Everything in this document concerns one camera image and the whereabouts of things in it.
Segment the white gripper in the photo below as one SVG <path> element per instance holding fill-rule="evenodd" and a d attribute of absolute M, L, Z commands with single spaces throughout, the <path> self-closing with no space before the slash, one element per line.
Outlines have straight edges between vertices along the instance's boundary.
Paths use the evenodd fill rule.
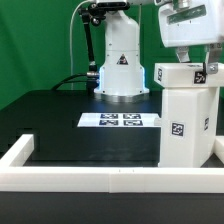
<path fill-rule="evenodd" d="M 187 46 L 205 46 L 205 71 L 218 72 L 224 42 L 224 0 L 190 0 L 190 7 L 177 10 L 172 3 L 158 11 L 161 39 L 165 47 L 177 47 L 180 63 L 189 63 Z"/>

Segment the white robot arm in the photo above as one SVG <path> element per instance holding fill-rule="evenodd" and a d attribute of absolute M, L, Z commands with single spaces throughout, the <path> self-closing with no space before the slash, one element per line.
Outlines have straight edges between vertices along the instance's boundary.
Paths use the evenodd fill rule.
<path fill-rule="evenodd" d="M 132 101 L 149 93 L 140 64 L 140 26 L 125 14 L 133 5 L 149 4 L 159 8 L 163 45 L 174 48 L 181 63 L 190 60 L 191 46 L 204 45 L 203 71 L 218 72 L 224 44 L 224 0 L 93 0 L 93 8 L 106 21 L 106 56 L 99 70 L 96 96 Z"/>

